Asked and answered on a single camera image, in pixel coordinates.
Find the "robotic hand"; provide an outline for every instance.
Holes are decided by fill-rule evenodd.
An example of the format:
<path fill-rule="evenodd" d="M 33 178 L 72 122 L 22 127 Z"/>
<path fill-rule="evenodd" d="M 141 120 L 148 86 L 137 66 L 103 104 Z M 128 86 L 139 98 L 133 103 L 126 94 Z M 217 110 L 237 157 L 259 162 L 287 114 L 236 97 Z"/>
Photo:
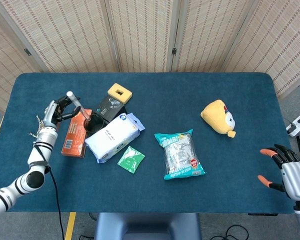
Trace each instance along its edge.
<path fill-rule="evenodd" d="M 290 149 L 275 144 L 275 147 L 261 149 L 264 155 L 272 157 L 282 175 L 282 184 L 268 181 L 264 176 L 259 175 L 258 179 L 268 188 L 286 193 L 295 201 L 294 213 L 296 214 L 300 227 L 300 159 Z"/>
<path fill-rule="evenodd" d="M 57 124 L 80 111 L 80 107 L 77 107 L 72 113 L 63 115 L 69 104 L 71 100 L 66 96 L 50 103 L 42 120 L 44 128 L 40 130 L 27 161 L 29 171 L 9 186 L 0 188 L 0 214 L 13 207 L 19 197 L 38 190 L 44 184 L 45 174 L 50 171 L 49 158 L 58 137 Z"/>

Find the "yellow plush toy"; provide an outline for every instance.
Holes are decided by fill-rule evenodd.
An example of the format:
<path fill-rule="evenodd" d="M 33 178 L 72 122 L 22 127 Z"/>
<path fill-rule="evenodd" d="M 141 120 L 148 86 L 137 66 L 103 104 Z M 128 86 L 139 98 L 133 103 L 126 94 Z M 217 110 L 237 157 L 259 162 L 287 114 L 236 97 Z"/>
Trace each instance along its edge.
<path fill-rule="evenodd" d="M 235 120 L 223 101 L 216 100 L 210 103 L 204 108 L 200 116 L 216 132 L 227 134 L 230 138 L 235 137 L 236 132 L 233 131 L 235 128 Z"/>

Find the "power strip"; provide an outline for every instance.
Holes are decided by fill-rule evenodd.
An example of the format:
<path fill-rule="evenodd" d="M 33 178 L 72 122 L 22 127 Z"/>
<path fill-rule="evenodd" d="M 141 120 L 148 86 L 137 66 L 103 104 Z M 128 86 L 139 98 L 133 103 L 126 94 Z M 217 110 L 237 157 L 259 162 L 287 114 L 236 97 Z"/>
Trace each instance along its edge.
<path fill-rule="evenodd" d="M 297 135 L 300 132 L 300 123 L 298 122 L 298 120 L 300 119 L 300 116 L 298 116 L 293 123 L 295 124 L 296 129 L 293 130 L 293 132 L 289 133 L 288 135 L 291 137 L 294 137 L 295 135 Z M 285 129 L 288 131 L 291 128 L 291 124 L 289 124 Z"/>

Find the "floor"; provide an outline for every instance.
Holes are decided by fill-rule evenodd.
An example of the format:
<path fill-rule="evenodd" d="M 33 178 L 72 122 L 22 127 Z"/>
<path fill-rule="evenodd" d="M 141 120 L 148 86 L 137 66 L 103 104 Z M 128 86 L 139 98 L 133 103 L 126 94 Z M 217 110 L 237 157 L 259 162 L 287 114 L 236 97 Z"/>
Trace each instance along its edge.
<path fill-rule="evenodd" d="M 300 87 L 280 101 L 283 116 L 293 121 L 300 115 Z M 295 137 L 290 137 L 291 147 L 298 152 Z M 62 213 L 62 223 L 66 233 L 69 213 Z M 200 214 L 202 240 L 209 240 L 215 235 L 225 235 L 233 224 L 246 227 L 252 240 L 300 240 L 300 232 L 293 214 L 278 216 L 249 216 L 247 214 Z M 73 240 L 80 235 L 93 237 L 96 222 L 88 213 L 77 213 L 72 234 Z M 246 239 L 244 232 L 234 229 L 233 235 Z M 60 240 L 59 217 L 56 212 L 7 212 L 0 216 L 0 240 Z"/>

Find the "blue tablecloth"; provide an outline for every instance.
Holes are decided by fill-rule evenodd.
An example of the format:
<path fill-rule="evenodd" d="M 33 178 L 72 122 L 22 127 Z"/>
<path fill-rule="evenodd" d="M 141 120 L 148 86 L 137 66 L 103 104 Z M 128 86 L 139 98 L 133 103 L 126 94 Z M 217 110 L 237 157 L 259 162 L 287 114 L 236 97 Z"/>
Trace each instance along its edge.
<path fill-rule="evenodd" d="M 126 104 L 146 130 L 130 145 L 146 157 L 135 174 L 117 165 L 124 150 L 97 164 L 61 155 L 70 120 L 60 124 L 50 158 L 64 212 L 291 213 L 293 201 L 264 187 L 262 174 L 281 182 L 271 158 L 259 153 L 274 143 L 289 146 L 273 81 L 264 73 L 26 73 L 13 87 L 0 130 L 0 188 L 28 171 L 38 122 L 51 100 L 73 91 L 85 108 L 96 109 L 119 83 L 132 91 Z M 234 139 L 216 133 L 200 117 L 210 102 L 223 100 L 235 120 Z M 193 129 L 196 154 L 207 174 L 164 180 L 164 150 L 155 133 Z M 21 197 L 11 211 L 57 211 L 55 189 L 44 186 Z"/>

